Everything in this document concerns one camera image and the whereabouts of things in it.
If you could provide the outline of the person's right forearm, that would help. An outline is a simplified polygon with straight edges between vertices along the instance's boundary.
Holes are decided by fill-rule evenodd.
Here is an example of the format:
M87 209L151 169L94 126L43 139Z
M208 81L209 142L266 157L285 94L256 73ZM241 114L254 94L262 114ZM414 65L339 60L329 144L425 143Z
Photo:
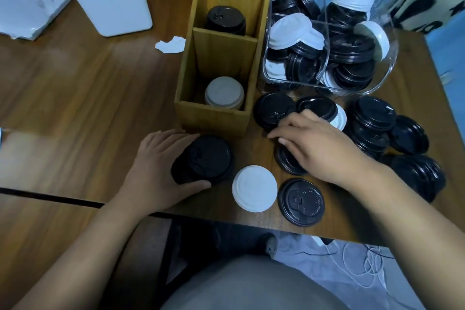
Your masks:
M405 278L430 310L465 310L465 233L384 165L342 181L367 209Z

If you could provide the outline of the black lid stack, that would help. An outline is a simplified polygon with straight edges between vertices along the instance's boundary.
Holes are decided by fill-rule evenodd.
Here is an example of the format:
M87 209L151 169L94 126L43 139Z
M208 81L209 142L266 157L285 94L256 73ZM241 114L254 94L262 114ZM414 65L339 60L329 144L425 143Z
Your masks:
M215 6L208 11L205 24L207 30L245 36L246 27L246 18L237 8Z

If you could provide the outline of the person's left forearm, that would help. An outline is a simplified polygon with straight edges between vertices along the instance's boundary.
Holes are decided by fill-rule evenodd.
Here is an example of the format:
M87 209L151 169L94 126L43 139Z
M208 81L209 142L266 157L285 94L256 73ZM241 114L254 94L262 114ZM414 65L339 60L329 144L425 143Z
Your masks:
M97 310L118 256L154 197L117 194L11 310Z

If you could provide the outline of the black stool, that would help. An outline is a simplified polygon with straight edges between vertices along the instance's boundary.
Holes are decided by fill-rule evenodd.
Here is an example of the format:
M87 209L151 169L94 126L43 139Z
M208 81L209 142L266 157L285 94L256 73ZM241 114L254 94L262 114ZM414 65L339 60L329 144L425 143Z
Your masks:
M181 223L180 258L186 267L161 290L166 301L179 287L220 258L220 234L212 222Z

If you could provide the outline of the black cup lid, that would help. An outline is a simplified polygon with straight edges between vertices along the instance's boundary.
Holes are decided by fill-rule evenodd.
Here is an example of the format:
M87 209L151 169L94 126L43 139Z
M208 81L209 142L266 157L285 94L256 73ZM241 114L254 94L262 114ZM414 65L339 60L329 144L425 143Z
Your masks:
M259 97L253 107L253 118L265 132L275 129L280 120L297 111L294 100L283 92Z
M280 212L291 224L311 227L321 221L325 212L325 201L321 191L302 178L284 181L277 194Z
M319 118L331 122L338 115L336 103L328 97L321 95L313 95L302 97L296 101L296 111L301 113L308 109L315 113Z
M305 176L308 172L298 163L293 154L282 144L276 143L274 159L280 168L293 176Z

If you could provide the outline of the white cup lid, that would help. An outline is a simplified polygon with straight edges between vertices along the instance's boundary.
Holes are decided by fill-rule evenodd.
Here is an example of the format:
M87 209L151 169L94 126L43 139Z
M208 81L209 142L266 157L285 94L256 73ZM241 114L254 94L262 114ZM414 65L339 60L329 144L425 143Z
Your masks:
M347 123L347 115L345 110L336 103L337 114L333 120L330 121L330 124L336 129L343 131Z
M274 175L259 165L242 168L232 183L232 195L237 205L251 213L261 213L269 209L276 201L277 193Z

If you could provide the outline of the white paper scrap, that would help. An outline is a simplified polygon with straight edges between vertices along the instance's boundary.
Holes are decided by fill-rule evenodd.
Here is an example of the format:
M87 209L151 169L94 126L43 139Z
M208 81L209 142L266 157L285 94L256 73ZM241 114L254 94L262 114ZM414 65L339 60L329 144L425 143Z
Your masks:
M180 54L183 53L185 44L185 38L174 36L169 42L157 42L155 48L163 54Z

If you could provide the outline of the short stack of black lids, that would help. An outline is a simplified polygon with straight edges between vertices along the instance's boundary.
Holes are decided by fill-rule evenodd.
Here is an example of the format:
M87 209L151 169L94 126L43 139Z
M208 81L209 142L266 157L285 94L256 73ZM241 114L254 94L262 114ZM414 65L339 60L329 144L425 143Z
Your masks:
M233 167L230 144L217 135L201 135L174 161L171 175L178 184L206 180L214 185L228 178Z

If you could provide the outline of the person's right hand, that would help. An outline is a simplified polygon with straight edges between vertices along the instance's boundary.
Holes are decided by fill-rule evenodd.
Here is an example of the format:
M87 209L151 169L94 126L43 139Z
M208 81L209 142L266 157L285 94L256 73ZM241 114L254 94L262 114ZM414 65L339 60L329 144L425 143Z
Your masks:
M304 153L296 159L310 175L348 191L359 189L361 181L380 167L342 131L308 109L281 119L267 137L293 141Z

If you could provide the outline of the wooden compartment organizer box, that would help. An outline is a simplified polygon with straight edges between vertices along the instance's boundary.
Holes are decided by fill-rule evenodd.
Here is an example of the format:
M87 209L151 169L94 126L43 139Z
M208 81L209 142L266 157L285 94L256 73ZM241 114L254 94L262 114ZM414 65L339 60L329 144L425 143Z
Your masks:
M215 6L237 8L245 17L245 35L206 28ZM193 0L174 99L183 128L242 137L252 115L271 0ZM214 78L238 80L245 90L240 109L205 104L206 85Z

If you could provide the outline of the pile of black lids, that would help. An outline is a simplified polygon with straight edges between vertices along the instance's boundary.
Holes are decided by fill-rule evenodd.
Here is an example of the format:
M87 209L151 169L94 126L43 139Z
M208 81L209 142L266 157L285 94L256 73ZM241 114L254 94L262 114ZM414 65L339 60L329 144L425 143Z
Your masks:
M348 108L343 132L364 154L390 167L428 203L445 188L445 173L427 156L430 142L424 128L397 114L388 102L372 96L357 99Z

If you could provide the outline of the person's left hand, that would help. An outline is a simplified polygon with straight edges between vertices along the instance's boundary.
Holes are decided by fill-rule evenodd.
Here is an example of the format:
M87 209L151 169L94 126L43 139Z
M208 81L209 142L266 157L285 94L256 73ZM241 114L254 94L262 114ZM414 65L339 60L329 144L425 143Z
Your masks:
M140 144L135 160L114 197L132 215L146 217L164 211L182 200L172 200L174 161L199 134L183 130L150 133Z

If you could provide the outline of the person's shoe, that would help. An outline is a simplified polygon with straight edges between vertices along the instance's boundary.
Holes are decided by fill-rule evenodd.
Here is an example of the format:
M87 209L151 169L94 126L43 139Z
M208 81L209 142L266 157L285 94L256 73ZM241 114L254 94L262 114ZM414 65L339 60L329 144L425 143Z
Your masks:
M260 251L262 251L265 255L269 256L271 259L274 259L277 249L278 239L273 233L269 232L261 237Z

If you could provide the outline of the person's grey garment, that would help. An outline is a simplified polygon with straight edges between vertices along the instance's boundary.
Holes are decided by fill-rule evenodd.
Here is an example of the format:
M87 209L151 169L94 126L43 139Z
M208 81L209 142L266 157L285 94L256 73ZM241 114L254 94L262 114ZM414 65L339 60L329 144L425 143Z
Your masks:
M217 261L192 276L160 310L350 310L301 271L268 256Z

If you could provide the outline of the grey lid stack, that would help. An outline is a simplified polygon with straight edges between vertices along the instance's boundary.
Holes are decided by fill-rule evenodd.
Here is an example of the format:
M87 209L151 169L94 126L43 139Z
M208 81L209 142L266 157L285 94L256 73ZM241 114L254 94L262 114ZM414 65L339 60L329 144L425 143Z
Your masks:
M245 91L239 81L232 77L218 77L205 90L205 103L224 109L240 109L245 100Z

